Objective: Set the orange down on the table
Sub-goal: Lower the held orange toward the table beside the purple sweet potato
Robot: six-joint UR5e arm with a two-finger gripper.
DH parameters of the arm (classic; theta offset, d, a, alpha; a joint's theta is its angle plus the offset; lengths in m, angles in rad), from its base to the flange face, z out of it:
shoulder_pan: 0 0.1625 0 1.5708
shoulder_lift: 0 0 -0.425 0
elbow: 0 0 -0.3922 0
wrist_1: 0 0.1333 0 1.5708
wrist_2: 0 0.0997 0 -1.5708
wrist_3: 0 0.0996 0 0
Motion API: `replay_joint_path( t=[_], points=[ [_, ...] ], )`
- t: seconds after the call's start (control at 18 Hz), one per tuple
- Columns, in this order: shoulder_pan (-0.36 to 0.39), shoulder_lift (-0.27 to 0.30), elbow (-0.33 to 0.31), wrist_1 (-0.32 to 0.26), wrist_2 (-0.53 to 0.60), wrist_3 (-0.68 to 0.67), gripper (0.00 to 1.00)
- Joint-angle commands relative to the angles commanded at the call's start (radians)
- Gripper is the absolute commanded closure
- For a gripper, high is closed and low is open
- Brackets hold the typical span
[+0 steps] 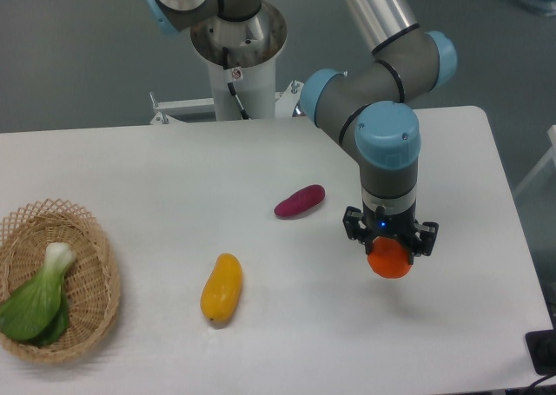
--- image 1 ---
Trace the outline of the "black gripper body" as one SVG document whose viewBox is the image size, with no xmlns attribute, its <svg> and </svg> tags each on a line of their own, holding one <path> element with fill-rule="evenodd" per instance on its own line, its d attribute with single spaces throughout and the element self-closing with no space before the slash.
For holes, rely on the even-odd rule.
<svg viewBox="0 0 556 395">
<path fill-rule="evenodd" d="M 415 208 L 414 202 L 408 209 L 397 214 L 387 214 L 386 212 L 376 212 L 376 208 L 369 208 L 363 205 L 363 219 L 366 232 L 366 241 L 374 240 L 377 237 L 387 237 L 390 239 L 409 240 L 417 233 L 415 227 Z"/>
</svg>

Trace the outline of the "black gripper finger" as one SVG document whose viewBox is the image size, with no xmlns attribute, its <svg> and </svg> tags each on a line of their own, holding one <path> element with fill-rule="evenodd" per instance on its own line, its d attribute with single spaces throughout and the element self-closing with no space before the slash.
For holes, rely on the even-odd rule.
<svg viewBox="0 0 556 395">
<path fill-rule="evenodd" d="M 342 217 L 342 224 L 347 237 L 356 240 L 365 248 L 366 254 L 371 254 L 374 249 L 376 234 L 367 224 L 367 219 L 362 210 L 356 207 L 347 207 Z"/>
<path fill-rule="evenodd" d="M 408 263 L 414 264 L 414 259 L 421 256 L 430 256 L 439 232 L 439 224 L 433 221 L 414 223 L 413 234 L 409 236 Z"/>
</svg>

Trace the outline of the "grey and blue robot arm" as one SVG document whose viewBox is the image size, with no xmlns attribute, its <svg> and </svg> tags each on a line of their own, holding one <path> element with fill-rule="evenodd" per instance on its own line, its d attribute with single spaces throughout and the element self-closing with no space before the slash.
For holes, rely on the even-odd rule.
<svg viewBox="0 0 556 395">
<path fill-rule="evenodd" d="M 371 65 L 349 76 L 321 69 L 304 83 L 301 111 L 358 164 L 361 208 L 343 226 L 373 267 L 411 266 L 434 248 L 439 227 L 415 216 L 420 129 L 407 102 L 447 82 L 452 42 L 424 31 L 406 0 L 345 0 Z M 161 31 L 187 31 L 207 64 L 220 121 L 275 116 L 275 60 L 287 39 L 281 12 L 264 0 L 145 0 Z"/>
</svg>

